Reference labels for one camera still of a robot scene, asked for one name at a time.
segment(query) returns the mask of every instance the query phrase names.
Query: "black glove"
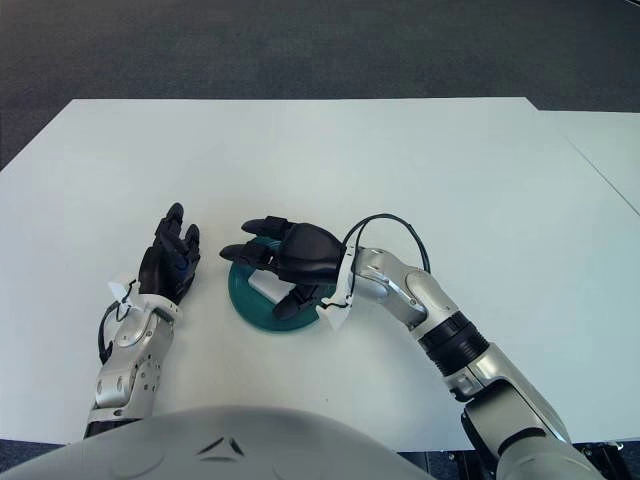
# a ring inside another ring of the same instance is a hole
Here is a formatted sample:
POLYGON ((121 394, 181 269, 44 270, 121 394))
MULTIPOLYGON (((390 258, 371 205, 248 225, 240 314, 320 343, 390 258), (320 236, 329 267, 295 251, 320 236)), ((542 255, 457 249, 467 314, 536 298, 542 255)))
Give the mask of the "black glove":
POLYGON ((200 231, 191 225, 184 240, 180 239, 183 214, 182 205, 174 203, 160 220, 153 245, 140 265, 139 293, 162 295, 179 304, 189 290, 200 261, 200 231))
POLYGON ((280 240, 278 249, 256 241, 229 245, 220 256, 232 262, 268 270, 280 280, 295 283, 273 313, 286 319, 309 307, 320 295, 320 285, 333 285, 344 254, 342 243, 326 230, 309 223, 292 223, 285 218, 267 217, 242 225, 245 232, 280 240))

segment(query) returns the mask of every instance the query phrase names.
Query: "black cable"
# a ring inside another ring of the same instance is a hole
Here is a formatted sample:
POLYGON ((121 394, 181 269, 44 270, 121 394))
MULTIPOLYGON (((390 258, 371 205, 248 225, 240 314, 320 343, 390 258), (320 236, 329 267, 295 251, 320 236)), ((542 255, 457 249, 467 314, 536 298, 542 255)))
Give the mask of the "black cable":
MULTIPOLYGON (((358 234, 358 238, 360 238, 360 234, 362 233, 362 230, 364 230, 364 227, 372 220, 376 220, 378 218, 386 218, 389 220, 395 220, 396 222, 401 223, 402 225, 405 226, 405 228, 407 230, 409 230, 409 233, 411 234, 411 236, 413 237, 413 239, 416 241, 416 243, 418 244, 418 249, 420 250, 420 257, 422 258, 422 268, 426 271, 431 273, 431 264, 429 262, 429 255, 427 254, 427 249, 424 248, 424 244, 422 243, 422 240, 420 239, 420 236, 416 233, 416 231, 414 230, 414 228, 411 226, 411 224, 409 224, 406 220, 393 215, 391 213, 378 213, 377 215, 371 215, 369 217, 363 218, 362 220, 360 220, 358 223, 356 223, 351 230, 349 230, 349 233, 347 233, 347 235, 344 237, 344 240, 342 241, 342 245, 344 247, 347 246, 347 241, 349 240, 349 238, 351 238, 351 235, 353 235, 353 233, 359 228, 360 228, 360 233, 358 234)), ((358 254, 358 238, 356 239, 356 252, 354 254, 354 265, 355 265, 355 255, 358 254)))
POLYGON ((111 312, 113 312, 116 308, 120 310, 119 306, 120 302, 118 301, 115 301, 111 305, 109 305, 105 310, 104 315, 102 316, 102 320, 100 321, 100 326, 98 327, 98 355, 100 356, 100 361, 103 365, 107 363, 107 360, 109 360, 109 357, 111 356, 111 351, 113 350, 113 342, 109 342, 109 346, 106 348, 104 346, 104 323, 111 312))
MULTIPOLYGON (((413 239, 416 241, 416 243, 418 244, 418 249, 420 250, 420 257, 422 258, 422 268, 426 271, 431 273, 431 263, 429 262, 429 255, 427 254, 427 249, 424 247, 424 244, 422 243, 422 239, 420 239, 420 236, 417 234, 417 232, 415 231, 415 229, 411 226, 411 224, 409 224, 406 220, 393 215, 391 213, 378 213, 377 215, 371 215, 367 218, 363 218, 362 220, 360 220, 358 223, 356 223, 351 230, 349 230, 349 232, 347 233, 347 235, 344 237, 344 240, 342 241, 342 245, 344 247, 347 246, 347 242, 349 241, 349 238, 351 238, 351 235, 353 235, 353 233, 360 228, 360 230, 358 231, 358 235, 356 237, 356 245, 355 245, 355 251, 353 253, 353 263, 351 265, 351 291, 349 293, 349 296, 353 296, 353 291, 356 287, 356 273, 355 273, 355 268, 356 268, 356 260, 358 258, 358 246, 360 245, 360 237, 362 236, 362 232, 364 231, 364 228, 367 226, 367 224, 369 222, 371 222, 372 220, 376 220, 378 218, 386 218, 388 220, 395 220, 396 222, 401 223, 402 225, 405 226, 405 228, 407 230, 409 230, 409 233, 411 234, 411 236, 413 237, 413 239)), ((345 308, 347 307, 347 305, 335 305, 336 307, 340 307, 340 308, 345 308)))

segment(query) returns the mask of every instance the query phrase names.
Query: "table surface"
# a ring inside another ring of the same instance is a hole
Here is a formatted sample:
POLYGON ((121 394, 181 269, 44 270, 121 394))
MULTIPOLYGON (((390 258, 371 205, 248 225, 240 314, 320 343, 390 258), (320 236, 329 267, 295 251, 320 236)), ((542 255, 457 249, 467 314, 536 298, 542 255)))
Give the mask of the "table surface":
MULTIPOLYGON (((358 302, 338 332, 257 330, 229 264, 247 219, 338 237, 381 211, 410 221, 441 285, 565 420, 574 441, 638 436, 640 221, 525 99, 81 100, 0 174, 0 437, 81 438, 106 282, 137 271, 174 202, 202 261, 155 414, 286 406, 395 450, 461 449, 462 405, 403 326, 358 302)), ((388 222, 362 243, 418 264, 388 222)))
POLYGON ((544 113, 620 196, 640 212, 640 113, 544 113))

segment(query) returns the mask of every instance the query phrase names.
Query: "wire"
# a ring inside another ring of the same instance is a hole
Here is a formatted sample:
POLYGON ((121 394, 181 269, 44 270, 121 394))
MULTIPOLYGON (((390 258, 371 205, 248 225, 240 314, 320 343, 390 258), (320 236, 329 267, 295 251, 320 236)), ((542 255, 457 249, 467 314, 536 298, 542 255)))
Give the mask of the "wire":
POLYGON ((367 226, 367 224, 369 222, 371 222, 372 220, 376 220, 379 218, 385 218, 388 220, 395 220, 398 223, 401 223, 402 225, 404 225, 404 227, 409 230, 409 233, 411 234, 411 236, 413 237, 413 239, 416 241, 416 243, 418 244, 418 249, 420 250, 420 257, 422 258, 422 268, 426 271, 431 273, 431 263, 429 262, 429 255, 427 254, 427 249, 424 247, 424 244, 422 243, 422 240, 420 239, 420 236, 416 233, 416 231, 414 230, 414 228, 411 226, 411 224, 409 224, 407 221, 403 220, 402 218, 393 215, 391 213, 378 213, 377 215, 371 215, 369 217, 363 218, 362 220, 360 220, 358 223, 356 223, 351 230, 349 230, 349 233, 347 233, 347 235, 344 237, 344 240, 342 241, 342 245, 344 247, 347 246, 347 242, 349 241, 349 238, 351 238, 351 236, 354 234, 354 232, 359 228, 360 230, 358 231, 358 235, 356 236, 356 245, 355 245, 355 252, 353 254, 353 264, 351 266, 351 273, 352 273, 352 277, 351 277, 351 292, 350 292, 350 296, 353 296, 353 290, 355 289, 355 285, 356 285, 356 274, 355 274, 355 267, 356 267, 356 260, 358 258, 358 246, 360 244, 360 237, 362 236, 362 232, 364 231, 364 228, 367 226))
POLYGON ((104 323, 115 309, 120 310, 120 302, 115 301, 111 305, 107 307, 102 316, 102 320, 100 321, 100 326, 98 327, 98 355, 100 356, 100 361, 104 365, 109 360, 111 356, 111 351, 113 350, 113 342, 109 342, 109 346, 105 348, 104 346, 104 323))
POLYGON ((104 324, 111 312, 113 312, 114 310, 116 311, 116 322, 121 322, 122 320, 127 318, 127 315, 129 315, 129 311, 131 310, 131 305, 127 307, 127 311, 124 312, 123 317, 120 318, 120 304, 124 304, 124 302, 127 301, 127 298, 129 298, 131 289, 133 288, 133 285, 135 283, 136 279, 134 278, 133 280, 131 280, 131 282, 129 282, 129 289, 127 290, 126 295, 122 297, 122 300, 116 300, 111 305, 109 305, 105 310, 104 315, 102 316, 102 320, 100 320, 100 326, 98 327, 98 355, 100 356, 100 361, 103 365, 107 363, 107 360, 109 360, 111 352, 113 351, 113 341, 109 342, 108 347, 105 347, 104 345, 104 324))

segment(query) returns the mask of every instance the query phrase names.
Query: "floor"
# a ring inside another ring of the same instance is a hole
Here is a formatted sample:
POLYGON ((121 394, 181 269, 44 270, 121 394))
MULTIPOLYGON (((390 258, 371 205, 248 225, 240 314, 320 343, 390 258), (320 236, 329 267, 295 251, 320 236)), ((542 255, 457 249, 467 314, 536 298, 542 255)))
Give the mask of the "floor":
POLYGON ((624 0, 3 0, 0 168, 73 98, 526 96, 640 111, 624 0))

